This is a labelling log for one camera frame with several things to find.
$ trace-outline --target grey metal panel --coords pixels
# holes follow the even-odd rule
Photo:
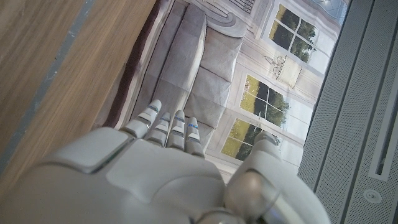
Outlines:
[[[376,143],[380,133],[382,120],[387,108],[387,102],[392,90],[394,78],[398,78],[398,39],[395,39],[394,49],[386,70],[386,77],[380,92],[380,97],[374,113],[372,126],[368,135],[368,141],[359,167],[356,183],[353,189],[351,200],[346,215],[346,223],[392,223],[396,211],[398,197],[398,150],[395,149],[391,171],[387,182],[368,176],[369,167],[373,154],[377,153]],[[367,189],[376,190],[381,194],[381,203],[370,203],[364,198],[364,191]]]
[[[344,220],[395,39],[397,18],[397,1],[375,1],[316,189],[333,223]]]
[[[372,5],[372,0],[351,3],[323,91],[319,96],[298,170],[298,176],[313,190],[318,183]]]

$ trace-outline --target wooden table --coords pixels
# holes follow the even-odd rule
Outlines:
[[[90,131],[154,3],[0,2],[0,195]]]

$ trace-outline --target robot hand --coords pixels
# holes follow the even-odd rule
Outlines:
[[[275,137],[265,131],[229,181],[224,204],[247,223],[330,223],[315,194],[283,165]]]
[[[99,128],[43,158],[0,200],[0,223],[329,223],[261,133],[227,188],[204,159],[197,121],[170,126],[154,100],[117,131]]]

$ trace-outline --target robotic finger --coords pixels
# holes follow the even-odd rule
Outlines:
[[[152,101],[141,114],[120,130],[131,134],[135,138],[143,138],[155,121],[161,107],[162,103],[160,100]]]
[[[185,115],[182,110],[178,110],[177,112],[175,112],[172,129],[170,131],[166,147],[171,147],[184,151],[184,117]]]
[[[166,144],[167,135],[169,134],[169,124],[170,113],[167,112],[163,114],[158,125],[147,134],[146,140],[160,147],[164,147]]]
[[[198,121],[194,117],[188,120],[187,136],[185,139],[185,152],[193,156],[205,158],[202,146],[200,144]]]

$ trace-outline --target painted window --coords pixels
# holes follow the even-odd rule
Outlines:
[[[335,45],[326,34],[281,4],[269,38],[321,73],[325,73]]]
[[[305,140],[312,108],[288,98],[248,75],[240,107]]]
[[[221,153],[244,161],[252,151],[254,138],[261,131],[261,128],[255,125],[249,124],[241,119],[236,119]],[[303,156],[303,147],[292,144],[277,136],[274,137],[280,152],[280,158],[287,167],[293,169],[297,173]]]

